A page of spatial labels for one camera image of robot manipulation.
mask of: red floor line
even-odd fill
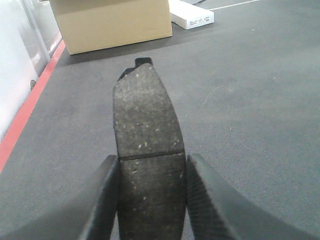
[[[19,111],[15,115],[11,126],[9,127],[8,131],[6,132],[4,138],[0,142],[0,172],[3,170],[12,150],[18,138],[23,131],[27,121],[33,112],[35,105],[44,90],[52,72],[55,69],[55,66],[65,49],[65,43],[62,40],[57,49],[55,50],[51,60],[49,61],[48,65],[43,70],[41,76],[39,77],[36,85],[34,86],[33,90],[25,100],[25,102],[20,107]]]

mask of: white box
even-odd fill
[[[215,22],[215,13],[181,0],[169,0],[171,21],[184,29]]]

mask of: fabric surface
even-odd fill
[[[65,50],[0,174],[0,235],[58,206],[117,153],[113,86],[135,58],[151,57],[186,152],[320,237],[319,18],[317,0],[260,0],[216,10],[211,25],[173,25],[171,38]]]

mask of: white wall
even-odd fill
[[[60,40],[48,1],[0,0],[0,140]]]

